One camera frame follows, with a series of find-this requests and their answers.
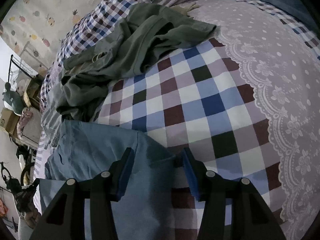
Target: plush toy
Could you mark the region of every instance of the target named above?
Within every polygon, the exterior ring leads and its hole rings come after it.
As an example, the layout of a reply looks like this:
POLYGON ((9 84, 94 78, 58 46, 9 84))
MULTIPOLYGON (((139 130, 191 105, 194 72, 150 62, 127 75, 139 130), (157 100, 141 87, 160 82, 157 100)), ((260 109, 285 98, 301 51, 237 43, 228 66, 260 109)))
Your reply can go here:
POLYGON ((2 100, 7 102, 12 107, 16 115, 21 116, 24 104, 20 95, 18 92, 11 90, 10 83, 7 82, 4 87, 5 92, 2 93, 4 95, 2 100))

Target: checkered bed sheet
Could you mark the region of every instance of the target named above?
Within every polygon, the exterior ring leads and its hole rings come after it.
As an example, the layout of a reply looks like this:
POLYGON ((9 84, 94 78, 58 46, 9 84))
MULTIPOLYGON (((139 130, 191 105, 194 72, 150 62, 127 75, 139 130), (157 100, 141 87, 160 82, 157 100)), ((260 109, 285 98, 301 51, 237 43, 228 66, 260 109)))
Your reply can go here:
MULTIPOLYGON (((238 1, 279 17, 320 56, 315 35, 293 17, 260 1, 238 1)), ((81 40, 81 32, 87 31, 83 28, 84 22, 69 34, 68 41, 64 41, 61 63, 64 57, 97 41, 95 35, 87 34, 84 35, 85 40, 81 40)), ((111 30, 112 26, 103 32, 106 34, 111 30)), ((46 81, 44 95, 52 85, 50 77, 46 81)), ((194 48, 177 50, 145 75, 112 84, 110 91, 99 113, 98 123, 141 130, 175 153, 183 147, 190 147, 196 159, 226 179, 246 176, 279 223, 283 223, 279 218, 281 207, 276 204, 277 193, 281 189, 279 158, 268 140, 268 120, 257 111, 253 89, 241 79, 238 64, 227 57, 223 44, 211 38, 194 48)), ((45 152, 40 146, 36 174, 39 175, 37 168, 40 168, 41 159, 46 160, 49 155, 50 149, 45 152)), ((172 189, 175 239, 196 239, 204 204, 197 203, 191 196, 181 167, 176 169, 176 173, 172 189)), ((226 211, 226 224, 229 224, 230 205, 226 211)))

